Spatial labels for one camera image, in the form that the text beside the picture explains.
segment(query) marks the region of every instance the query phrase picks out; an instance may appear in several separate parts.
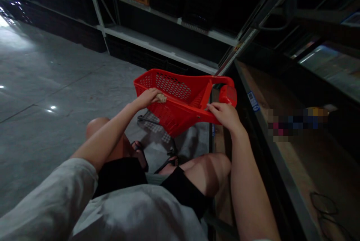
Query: red shopping basket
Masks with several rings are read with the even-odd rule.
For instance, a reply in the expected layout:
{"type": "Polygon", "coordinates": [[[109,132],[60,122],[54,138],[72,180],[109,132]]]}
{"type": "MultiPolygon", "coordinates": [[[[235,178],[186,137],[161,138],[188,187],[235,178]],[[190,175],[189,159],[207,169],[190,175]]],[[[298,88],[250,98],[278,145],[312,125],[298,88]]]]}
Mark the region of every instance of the red shopping basket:
{"type": "Polygon", "coordinates": [[[153,103],[148,109],[157,118],[159,125],[176,137],[197,122],[220,124],[216,117],[206,111],[213,84],[224,83],[219,101],[236,106],[237,96],[234,81],[225,76],[184,76],[160,69],[151,69],[134,81],[136,94],[156,87],[167,97],[166,103],[153,103]]]}

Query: small bread roll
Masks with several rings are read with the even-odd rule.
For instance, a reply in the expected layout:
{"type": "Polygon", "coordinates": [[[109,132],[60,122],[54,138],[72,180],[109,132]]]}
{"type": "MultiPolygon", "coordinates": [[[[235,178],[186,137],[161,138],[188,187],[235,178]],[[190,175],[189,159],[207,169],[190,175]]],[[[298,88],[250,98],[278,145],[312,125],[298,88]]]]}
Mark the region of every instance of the small bread roll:
{"type": "Polygon", "coordinates": [[[164,94],[157,94],[156,97],[159,99],[157,103],[165,103],[166,102],[166,97],[164,96],[164,94]]]}

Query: hand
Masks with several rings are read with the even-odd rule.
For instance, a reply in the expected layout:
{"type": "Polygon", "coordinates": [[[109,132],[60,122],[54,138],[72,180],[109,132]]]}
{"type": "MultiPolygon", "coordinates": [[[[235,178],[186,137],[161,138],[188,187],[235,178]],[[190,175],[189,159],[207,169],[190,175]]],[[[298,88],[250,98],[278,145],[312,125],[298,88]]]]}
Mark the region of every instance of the hand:
{"type": "Polygon", "coordinates": [[[145,109],[150,104],[159,100],[156,98],[156,95],[160,93],[161,91],[156,88],[149,88],[138,96],[132,103],[138,110],[145,109]]]}
{"type": "Polygon", "coordinates": [[[245,130],[240,122],[236,109],[231,104],[213,102],[207,104],[209,111],[212,112],[217,120],[231,133],[242,132],[245,130]]]}

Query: black shorts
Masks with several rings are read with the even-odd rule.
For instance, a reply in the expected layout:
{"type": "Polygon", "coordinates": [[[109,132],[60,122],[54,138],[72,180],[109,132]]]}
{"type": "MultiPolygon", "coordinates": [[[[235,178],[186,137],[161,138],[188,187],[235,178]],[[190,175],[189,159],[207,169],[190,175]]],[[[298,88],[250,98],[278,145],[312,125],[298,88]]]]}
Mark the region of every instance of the black shorts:
{"type": "MultiPolygon", "coordinates": [[[[137,158],[122,158],[107,162],[99,172],[93,199],[114,190],[147,184],[146,176],[137,158]]],[[[185,176],[180,167],[161,183],[182,205],[191,207],[201,219],[211,206],[213,198],[204,196],[185,176]]]]}

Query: tile floor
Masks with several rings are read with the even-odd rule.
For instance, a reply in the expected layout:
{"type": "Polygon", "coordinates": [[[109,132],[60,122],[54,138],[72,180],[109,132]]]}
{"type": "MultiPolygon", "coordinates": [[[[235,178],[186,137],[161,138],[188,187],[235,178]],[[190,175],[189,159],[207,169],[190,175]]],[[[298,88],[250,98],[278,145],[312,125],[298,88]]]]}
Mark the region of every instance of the tile floor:
{"type": "MultiPolygon", "coordinates": [[[[111,118],[135,99],[133,80],[145,72],[32,26],[9,24],[0,27],[0,216],[84,142],[89,121],[111,118]]],[[[130,141],[146,146],[149,172],[167,158],[164,133],[136,118],[126,129],[130,141]]],[[[198,123],[175,141],[180,161],[207,153],[209,124],[198,123]]]]}

